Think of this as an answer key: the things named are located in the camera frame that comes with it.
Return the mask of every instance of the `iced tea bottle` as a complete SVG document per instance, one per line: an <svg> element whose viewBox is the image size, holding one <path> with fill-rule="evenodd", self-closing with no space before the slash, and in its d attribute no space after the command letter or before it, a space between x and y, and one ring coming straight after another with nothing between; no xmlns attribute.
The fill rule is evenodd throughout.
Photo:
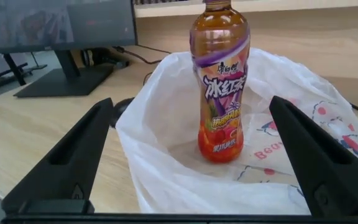
<svg viewBox="0 0 358 224"><path fill-rule="evenodd" d="M193 70L201 87L198 145L212 162L229 162L242 151L241 96L247 79L250 31L231 0L205 0L190 30Z"/></svg>

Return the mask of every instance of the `cartoon print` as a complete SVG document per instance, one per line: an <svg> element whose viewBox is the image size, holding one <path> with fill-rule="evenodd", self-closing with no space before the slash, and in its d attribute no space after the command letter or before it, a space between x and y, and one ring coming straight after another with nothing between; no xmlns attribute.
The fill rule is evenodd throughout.
<svg viewBox="0 0 358 224"><path fill-rule="evenodd" d="M287 100L294 105L297 105L300 102L296 98L289 98ZM278 136L277 127L274 121L269 121L268 123L264 124L260 129L257 129L257 131L263 131L264 133L270 136Z"/></svg>
<svg viewBox="0 0 358 224"><path fill-rule="evenodd" d="M353 134L355 129L353 124L346 124L342 117L329 118L333 112L329 109L332 102L320 101L315 104L312 112L312 119L327 131L335 140L337 140L347 150L350 150L358 156L357 134Z"/></svg>
<svg viewBox="0 0 358 224"><path fill-rule="evenodd" d="M274 121L270 121L264 124L260 129L257 129L257 131L263 131L264 133L271 136L278 136L277 127Z"/></svg>
<svg viewBox="0 0 358 224"><path fill-rule="evenodd" d="M356 137L356 134L348 134L346 136L342 136L342 139L337 141L339 141L339 143L341 143L341 145L343 145L346 149L352 150L353 153L358 156L358 143L356 143Z"/></svg>

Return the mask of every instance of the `wooden desk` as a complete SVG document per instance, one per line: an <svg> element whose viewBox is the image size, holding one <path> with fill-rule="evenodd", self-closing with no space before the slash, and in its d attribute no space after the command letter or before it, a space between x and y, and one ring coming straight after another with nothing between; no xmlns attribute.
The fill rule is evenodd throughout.
<svg viewBox="0 0 358 224"><path fill-rule="evenodd" d="M97 101L135 96L152 65L137 64L114 72L90 96L16 99L19 89L0 95L0 197L3 198ZM330 78L351 98L358 79ZM138 212L126 157L110 130L91 194L96 212Z"/></svg>

